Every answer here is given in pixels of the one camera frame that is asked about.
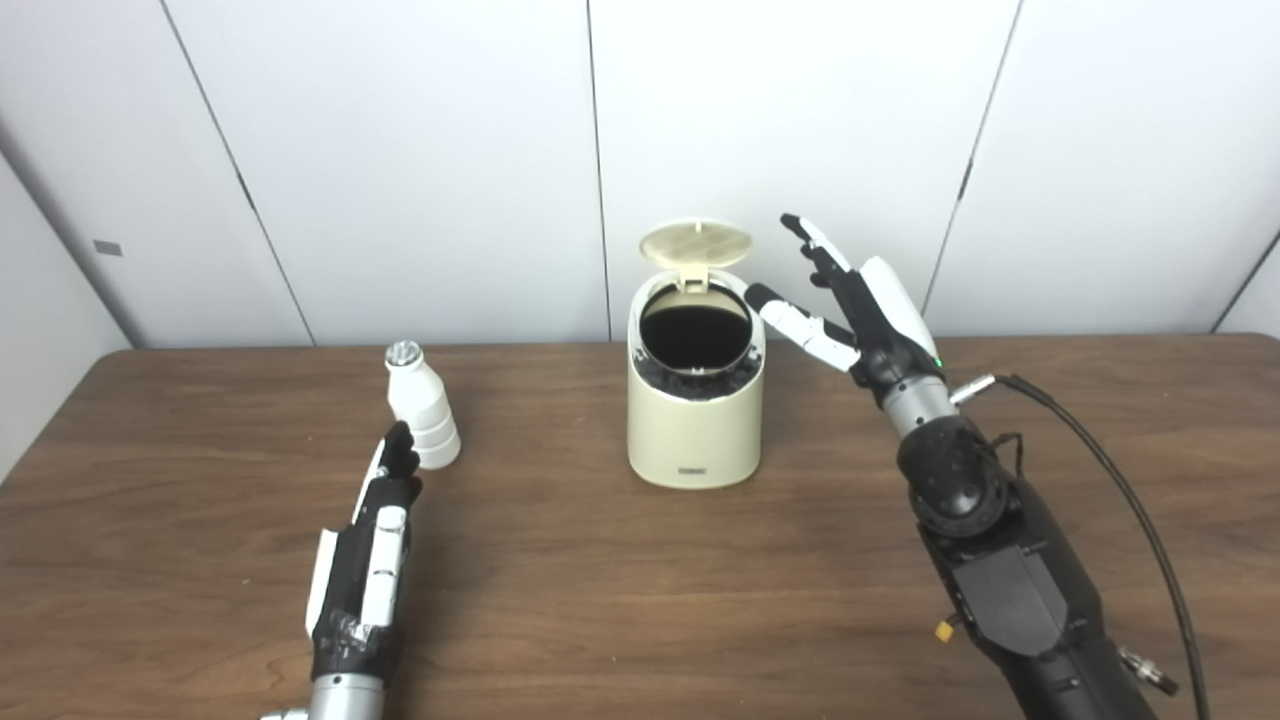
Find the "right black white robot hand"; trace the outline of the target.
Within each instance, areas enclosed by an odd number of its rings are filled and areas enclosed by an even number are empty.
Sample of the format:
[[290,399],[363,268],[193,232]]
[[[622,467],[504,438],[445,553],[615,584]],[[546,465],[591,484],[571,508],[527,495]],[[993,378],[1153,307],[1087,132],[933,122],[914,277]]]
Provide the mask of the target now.
[[773,331],[810,356],[870,391],[877,404],[909,380],[945,380],[936,346],[896,273],[882,258],[854,266],[810,220],[785,213],[781,224],[801,242],[815,270],[810,282],[828,290],[847,324],[841,327],[783,299],[763,283],[745,292],[748,306]]

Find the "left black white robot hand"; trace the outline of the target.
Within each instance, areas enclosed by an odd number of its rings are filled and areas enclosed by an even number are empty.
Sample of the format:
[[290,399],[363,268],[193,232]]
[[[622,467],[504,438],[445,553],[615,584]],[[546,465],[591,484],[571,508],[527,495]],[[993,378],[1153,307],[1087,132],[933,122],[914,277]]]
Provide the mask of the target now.
[[398,598],[412,547],[411,510],[422,492],[404,421],[380,441],[349,523],[323,530],[306,610],[310,678],[353,674],[388,684],[404,651]]

